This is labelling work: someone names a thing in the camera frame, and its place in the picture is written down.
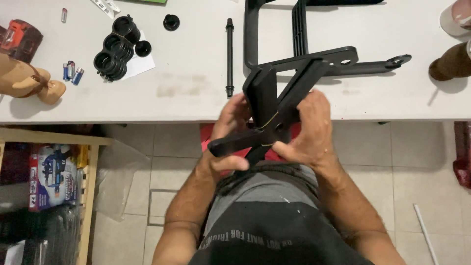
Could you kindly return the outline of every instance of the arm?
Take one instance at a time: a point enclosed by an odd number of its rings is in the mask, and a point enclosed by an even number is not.
[[[330,105],[324,94],[314,90],[298,110],[299,136],[288,145],[276,142],[273,150],[314,170],[323,206],[335,224],[351,235],[348,243],[360,254],[376,265],[405,265],[378,213],[338,161],[332,144]]]
[[[250,117],[243,94],[238,94],[223,108],[214,125],[211,140],[222,138],[245,127]],[[155,248],[153,265],[184,265],[196,252],[201,226],[216,183],[223,170],[247,170],[249,162],[242,157],[216,158],[206,150],[192,173],[167,209],[163,233]]]

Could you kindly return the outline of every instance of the battery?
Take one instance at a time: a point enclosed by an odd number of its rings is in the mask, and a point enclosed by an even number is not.
[[[77,68],[77,72],[75,72],[75,76],[72,79],[72,84],[78,85],[80,82],[80,79],[82,78],[84,70],[82,68]]]
[[[67,63],[64,63],[64,69],[62,72],[62,79],[69,81],[69,65]]]
[[[73,75],[75,74],[75,63],[73,61],[69,61],[67,63],[67,68],[69,70],[67,75],[69,76],[70,79],[73,79]]]
[[[62,9],[62,15],[60,17],[60,21],[62,21],[62,23],[65,23],[67,21],[67,9],[65,8]]]

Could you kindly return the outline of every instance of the toy box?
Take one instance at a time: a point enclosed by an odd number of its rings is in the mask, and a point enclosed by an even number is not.
[[[77,198],[75,146],[33,144],[30,155],[29,210],[41,211]]]

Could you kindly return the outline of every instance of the man's right hand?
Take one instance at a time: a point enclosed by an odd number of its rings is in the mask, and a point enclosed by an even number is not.
[[[300,134],[289,144],[277,141],[272,149],[287,161],[310,166],[321,173],[338,161],[332,144],[329,101],[321,91],[314,90],[297,109],[301,119]]]

